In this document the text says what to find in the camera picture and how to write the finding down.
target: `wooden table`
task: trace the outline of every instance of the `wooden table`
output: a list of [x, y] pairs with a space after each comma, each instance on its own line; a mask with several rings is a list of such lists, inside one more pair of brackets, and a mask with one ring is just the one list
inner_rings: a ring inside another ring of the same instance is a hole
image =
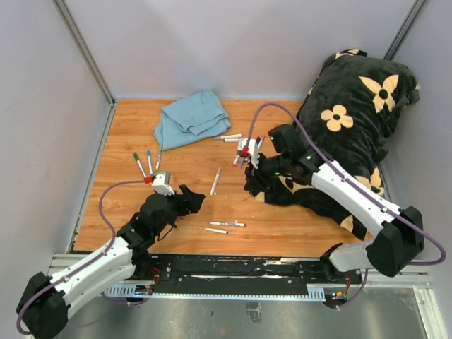
[[[122, 100], [113, 118], [93, 189], [78, 234], [75, 250], [94, 250], [110, 237], [110, 231], [97, 211], [102, 192], [111, 184], [143, 177], [133, 159], [138, 152], [148, 170], [146, 150], [153, 153], [155, 166], [158, 144], [152, 130], [160, 121], [160, 109], [171, 100]], [[247, 134], [251, 118], [264, 102], [223, 101], [232, 127], [227, 134]], [[300, 102], [281, 102], [294, 113]], [[259, 116], [254, 135], [264, 135], [273, 127], [289, 123], [290, 118], [275, 107], [265, 108]], [[164, 151], [161, 170], [172, 174], [172, 187], [187, 185], [203, 193], [206, 199], [198, 214], [178, 222], [151, 252], [177, 254], [228, 254], [250, 256], [320, 256], [338, 242], [353, 243], [355, 238], [328, 218], [322, 218], [300, 206], [277, 207], [261, 203], [243, 190], [244, 168], [232, 166], [236, 143], [208, 138], [197, 143]], [[263, 152], [275, 151], [267, 140]], [[209, 191], [218, 168], [222, 168], [217, 195]], [[129, 221], [146, 197], [153, 192], [150, 185], [117, 187], [104, 200], [104, 212], [118, 230]], [[245, 222], [246, 227], [228, 227], [228, 235], [207, 232], [210, 221]]]

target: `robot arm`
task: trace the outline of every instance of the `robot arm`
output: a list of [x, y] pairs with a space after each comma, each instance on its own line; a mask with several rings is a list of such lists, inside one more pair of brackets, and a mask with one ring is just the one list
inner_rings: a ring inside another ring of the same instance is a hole
[[[51, 277], [40, 272], [29, 280], [16, 309], [18, 314], [39, 291], [63, 278], [62, 283], [38, 297], [23, 315], [23, 322], [36, 339], [54, 338], [83, 305], [113, 284], [130, 277], [142, 278], [152, 265], [148, 248], [155, 238], [168, 224], [176, 227], [177, 217], [197, 213], [205, 198], [185, 185], [179, 186], [182, 194], [177, 194], [170, 186], [169, 172], [157, 173], [153, 188], [156, 194], [150, 195], [140, 211], [117, 232], [108, 251], [109, 242]], [[99, 255], [102, 256], [87, 266]], [[67, 278], [81, 266], [85, 268]]]
[[[298, 133], [291, 125], [281, 125], [269, 133], [273, 146], [280, 154], [266, 158], [257, 154], [250, 142], [245, 190], [266, 191], [266, 180], [278, 175], [292, 177], [328, 194], [350, 211], [374, 236], [373, 240], [358, 244], [337, 244], [322, 257], [325, 274], [331, 280], [340, 273], [353, 269], [375, 268], [380, 273], [393, 277], [400, 272], [424, 248], [424, 238], [406, 227], [388, 211], [392, 211], [413, 222], [422, 229], [422, 216], [410, 206], [405, 210], [391, 203], [348, 174], [331, 156], [328, 159], [344, 177], [338, 176], [313, 150], [306, 150]], [[246, 139], [239, 142], [237, 154], [242, 154]], [[381, 205], [376, 206], [350, 185], [375, 198]]]

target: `flower pattern pillow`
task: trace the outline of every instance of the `flower pattern pillow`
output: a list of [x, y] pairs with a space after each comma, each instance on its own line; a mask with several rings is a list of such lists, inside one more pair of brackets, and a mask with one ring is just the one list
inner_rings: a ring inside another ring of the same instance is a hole
[[[378, 165], [388, 154], [386, 140], [395, 132], [402, 109], [418, 100], [417, 83], [408, 67], [348, 49], [323, 63], [297, 118], [317, 146], [382, 196]], [[358, 239], [365, 238], [362, 223], [314, 187], [284, 177], [269, 178], [267, 187], [250, 194], [274, 205], [300, 204], [332, 218]]]

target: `white wall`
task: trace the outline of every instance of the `white wall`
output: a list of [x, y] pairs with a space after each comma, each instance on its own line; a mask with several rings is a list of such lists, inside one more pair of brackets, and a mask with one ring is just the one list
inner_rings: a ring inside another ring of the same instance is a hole
[[[392, 137], [384, 167], [391, 197], [419, 208], [424, 228], [448, 250], [431, 268], [436, 298], [452, 335], [452, 3], [430, 1], [395, 60], [420, 84], [420, 101], [408, 107]], [[438, 258], [428, 244], [426, 257]]]
[[117, 97], [300, 99], [330, 54], [383, 57], [413, 0], [66, 0]]
[[0, 336], [17, 338], [28, 279], [73, 230], [107, 104], [51, 1], [0, 1], [0, 32]]

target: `blue cloth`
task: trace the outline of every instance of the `blue cloth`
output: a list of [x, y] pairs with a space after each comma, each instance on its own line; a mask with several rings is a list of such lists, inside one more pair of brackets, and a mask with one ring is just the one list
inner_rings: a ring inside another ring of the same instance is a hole
[[163, 107], [153, 133], [162, 149], [170, 150], [226, 132], [228, 117], [214, 92], [198, 92]]

